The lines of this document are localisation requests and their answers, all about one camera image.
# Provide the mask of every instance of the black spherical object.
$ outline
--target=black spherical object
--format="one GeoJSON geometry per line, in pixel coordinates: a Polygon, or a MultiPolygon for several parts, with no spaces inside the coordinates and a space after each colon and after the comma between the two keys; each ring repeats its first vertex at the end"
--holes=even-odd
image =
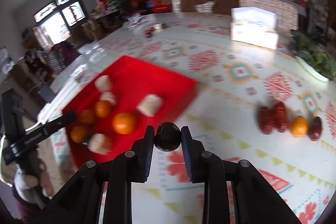
{"type": "Polygon", "coordinates": [[[180,129],[172,122],[163,122],[157,128],[154,144],[161,151],[174,151],[181,144],[180,129]]]}

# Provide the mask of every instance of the tablecloth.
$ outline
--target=tablecloth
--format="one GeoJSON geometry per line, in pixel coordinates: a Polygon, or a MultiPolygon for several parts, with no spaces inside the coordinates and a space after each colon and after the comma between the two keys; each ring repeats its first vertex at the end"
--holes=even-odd
{"type": "MultiPolygon", "coordinates": [[[[130,55],[202,82],[198,97],[174,122],[189,126],[193,138],[222,159],[248,159],[303,224],[314,223],[336,189],[335,84],[304,71],[287,50],[288,37],[280,37],[278,50],[272,51],[231,41],[227,16],[167,13],[156,15],[156,22],[169,28],[145,38],[122,27],[100,40],[100,47],[85,56],[87,69],[95,72],[86,81],[118,57],[130,55]],[[286,104],[290,118],[320,116],[320,140],[294,138],[288,131],[263,135],[256,109],[274,100],[286,104]]],[[[50,119],[61,115],[80,89],[62,89],[67,99],[49,110],[50,119]]],[[[64,129],[51,136],[51,143],[66,182],[76,168],[64,129]]],[[[154,148],[148,181],[132,184],[133,222],[201,223],[203,198],[203,185],[189,182],[181,148],[169,153],[154,148]]],[[[234,223],[230,187],[229,203],[234,223]]]]}

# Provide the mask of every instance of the chair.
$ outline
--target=chair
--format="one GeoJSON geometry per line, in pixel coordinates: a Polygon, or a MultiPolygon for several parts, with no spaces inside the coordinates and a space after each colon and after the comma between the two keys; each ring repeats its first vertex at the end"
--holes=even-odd
{"type": "Polygon", "coordinates": [[[172,0],[172,11],[197,12],[198,5],[204,5],[203,12],[221,15],[231,15],[231,9],[239,6],[238,0],[172,0]]]}
{"type": "Polygon", "coordinates": [[[293,5],[280,0],[239,0],[240,7],[257,7],[277,15],[277,29],[280,32],[290,33],[297,30],[298,11],[293,5]]]}
{"type": "Polygon", "coordinates": [[[88,19],[87,23],[82,24],[82,27],[85,35],[91,41],[98,41],[105,37],[101,25],[94,18],[88,19]]]}

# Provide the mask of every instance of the red box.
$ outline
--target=red box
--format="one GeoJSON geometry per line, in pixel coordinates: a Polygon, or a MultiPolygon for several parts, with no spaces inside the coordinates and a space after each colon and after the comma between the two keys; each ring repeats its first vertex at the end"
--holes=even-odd
{"type": "Polygon", "coordinates": [[[196,80],[133,57],[122,56],[89,83],[63,109],[63,113],[73,110],[78,115],[85,109],[93,109],[101,95],[95,87],[95,80],[102,75],[109,75],[112,80],[111,92],[116,96],[117,105],[108,117],[97,119],[95,125],[88,128],[92,134],[110,136],[113,148],[108,155],[92,153],[70,137],[72,128],[80,123],[74,122],[66,126],[71,154],[78,168],[88,160],[98,163],[113,160],[120,153],[129,150],[135,140],[143,138],[147,125],[154,126],[156,130],[162,122],[173,122],[197,94],[196,80]],[[163,99],[163,105],[154,117],[146,117],[136,110],[138,103],[147,94],[156,94],[163,99]],[[120,135],[113,130],[112,119],[120,112],[136,116],[137,127],[129,135],[120,135]]]}
{"type": "Polygon", "coordinates": [[[171,11],[171,0],[151,0],[153,3],[153,11],[155,13],[159,12],[170,12],[171,11]]]}

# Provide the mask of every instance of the orange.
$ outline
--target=orange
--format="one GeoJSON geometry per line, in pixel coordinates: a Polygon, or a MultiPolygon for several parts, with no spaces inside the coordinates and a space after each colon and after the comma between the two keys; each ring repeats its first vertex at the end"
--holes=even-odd
{"type": "Polygon", "coordinates": [[[79,114],[79,121],[85,124],[93,124],[95,122],[95,114],[91,109],[83,110],[79,114]]]}
{"type": "Polygon", "coordinates": [[[109,101],[99,101],[96,103],[95,111],[99,118],[105,118],[110,115],[112,105],[109,101]]]}
{"type": "Polygon", "coordinates": [[[75,143],[82,143],[87,135],[87,131],[84,127],[74,127],[73,130],[71,130],[70,135],[75,143]]]}
{"type": "Polygon", "coordinates": [[[292,135],[296,138],[303,137],[308,132],[308,123],[304,117],[298,116],[292,120],[289,130],[292,135]]]}
{"type": "Polygon", "coordinates": [[[119,113],[112,120],[112,127],[118,134],[130,134],[135,129],[137,121],[130,113],[119,113]]]}

